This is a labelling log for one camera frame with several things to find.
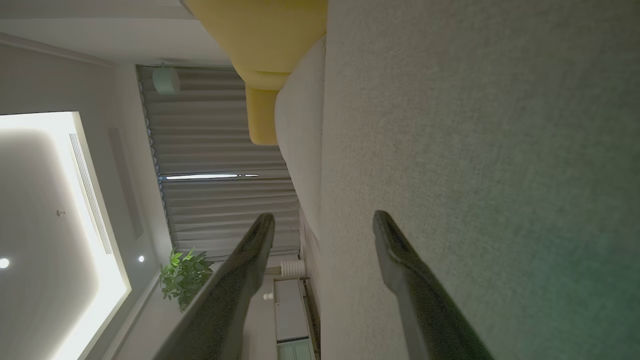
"cove lighting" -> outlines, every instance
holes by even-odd
[[[0,116],[0,131],[11,129],[43,133],[52,140],[55,156],[65,175],[69,194],[79,210],[80,226],[87,242],[86,256],[95,266],[99,282],[98,290],[88,307],[79,309],[78,321],[71,326],[67,334],[60,336],[57,348],[52,349],[51,356],[45,360],[79,359],[86,349],[93,346],[115,311],[131,292],[129,280],[124,270],[118,266],[120,258],[116,244],[108,238],[108,234],[113,234],[108,217],[103,218],[100,214],[99,209],[100,207],[104,209],[104,205],[97,182],[91,181],[91,178],[95,179],[93,168],[87,167],[91,162],[90,155],[88,152],[83,154],[81,143],[78,142],[78,138],[83,138],[78,136],[83,133],[79,114],[57,112]],[[96,195],[100,202],[92,208],[90,201],[95,201]],[[104,235],[99,234],[94,223],[106,225],[105,229],[109,231],[105,231]],[[0,259],[0,267],[3,264],[8,266],[9,260]]]
[[[193,180],[193,179],[221,179],[224,177],[238,177],[238,174],[198,174],[167,176],[167,180]]]

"white cabinet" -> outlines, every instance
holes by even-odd
[[[307,316],[298,280],[276,281],[274,287],[278,342],[308,339]]]
[[[312,360],[313,353],[309,339],[278,344],[278,360]]]

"air vent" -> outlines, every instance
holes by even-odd
[[[104,222],[102,221],[102,215],[100,214],[100,208],[98,207],[98,200],[95,198],[95,192],[93,191],[93,186],[91,185],[89,170],[86,168],[86,162],[84,162],[84,156],[82,154],[82,148],[80,147],[80,141],[78,140],[78,136],[76,134],[69,134],[69,137],[71,139],[71,146],[73,146],[74,149],[74,154],[76,155],[76,163],[78,166],[78,171],[80,172],[82,184],[84,186],[84,192],[87,199],[89,200],[89,207],[91,210],[93,223],[98,230],[98,236],[102,241],[104,252],[107,254],[112,254],[113,250],[111,249],[111,244],[109,243],[107,229],[104,227]]]

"wall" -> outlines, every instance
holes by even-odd
[[[295,255],[273,256],[267,267],[280,266],[281,260],[297,258]],[[213,264],[212,268],[217,270],[220,265]],[[272,283],[272,276],[265,277],[262,288],[249,304],[244,322],[243,360],[277,358],[274,303],[262,298],[263,294],[271,292]],[[160,287],[156,287],[115,359],[151,360],[181,318],[177,302],[164,300]]]
[[[145,232],[134,238],[106,129],[118,125],[114,70],[0,45],[0,114],[79,111],[115,241],[132,286],[88,359],[100,358],[125,321],[158,263]],[[139,255],[145,262],[138,262]]]
[[[2,0],[0,33],[117,62],[230,65],[178,0]]]

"window light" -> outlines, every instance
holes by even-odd
[[[194,179],[220,179],[223,177],[238,177],[238,174],[198,174],[167,176],[167,180],[194,180]]]

